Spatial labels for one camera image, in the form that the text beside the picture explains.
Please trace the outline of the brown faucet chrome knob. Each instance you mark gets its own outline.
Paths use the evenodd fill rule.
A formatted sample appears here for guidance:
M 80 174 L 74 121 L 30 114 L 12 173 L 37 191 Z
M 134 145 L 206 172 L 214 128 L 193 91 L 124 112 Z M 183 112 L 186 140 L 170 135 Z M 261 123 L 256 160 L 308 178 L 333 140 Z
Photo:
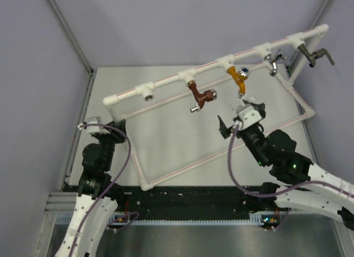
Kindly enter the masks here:
M 196 101 L 196 105 L 190 109 L 191 113 L 199 112 L 205 105 L 206 102 L 211 102 L 217 99 L 217 92 L 214 89 L 206 90 L 200 93 L 197 89 L 196 82 L 190 81 L 188 83 L 188 88 L 193 94 Z

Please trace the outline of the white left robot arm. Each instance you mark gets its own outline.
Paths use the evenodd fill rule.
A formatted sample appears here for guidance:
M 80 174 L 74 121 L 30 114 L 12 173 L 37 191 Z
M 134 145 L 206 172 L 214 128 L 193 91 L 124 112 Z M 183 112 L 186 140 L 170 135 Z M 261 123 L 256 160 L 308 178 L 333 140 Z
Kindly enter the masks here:
M 103 124 L 92 117 L 78 125 L 97 139 L 82 151 L 83 172 L 75 208 L 64 239 L 55 256 L 95 256 L 108 220 L 125 206 L 122 186 L 108 174 L 117 144 L 127 142 L 126 121 Z

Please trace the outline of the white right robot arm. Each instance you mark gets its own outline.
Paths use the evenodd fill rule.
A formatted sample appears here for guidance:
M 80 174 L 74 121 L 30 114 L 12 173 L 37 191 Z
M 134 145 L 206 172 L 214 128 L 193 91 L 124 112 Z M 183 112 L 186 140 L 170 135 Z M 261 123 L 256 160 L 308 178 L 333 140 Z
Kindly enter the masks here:
M 265 104 L 245 100 L 236 111 L 233 125 L 219 119 L 219 132 L 229 138 L 227 167 L 237 188 L 258 198 L 264 210 L 274 207 L 312 211 L 353 229 L 353 184 L 321 168 L 313 160 L 299 154 L 296 141 L 280 130 L 264 135 L 261 121 L 266 117 Z M 232 171 L 232 147 L 240 138 L 258 165 L 270 167 L 269 174 L 282 184 L 265 182 L 258 193 L 242 187 Z

